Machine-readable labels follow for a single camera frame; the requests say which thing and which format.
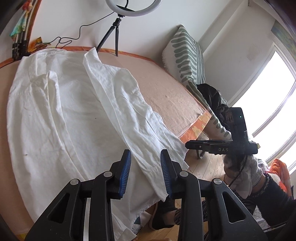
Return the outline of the right forearm black sleeve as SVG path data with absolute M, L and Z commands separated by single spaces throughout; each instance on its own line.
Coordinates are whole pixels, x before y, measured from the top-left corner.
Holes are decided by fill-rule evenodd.
M 263 186 L 250 195 L 269 226 L 282 224 L 295 213 L 295 200 L 288 196 L 269 174 L 262 175 Z

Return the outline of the right hand white glove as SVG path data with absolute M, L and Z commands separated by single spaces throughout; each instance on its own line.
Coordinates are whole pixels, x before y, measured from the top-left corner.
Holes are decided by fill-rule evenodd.
M 240 197 L 246 199 L 251 195 L 252 189 L 256 186 L 262 176 L 262 169 L 258 166 L 255 156 L 247 156 L 247 160 L 237 168 L 234 161 L 228 156 L 224 156 L 224 181 L 231 190 L 235 190 Z

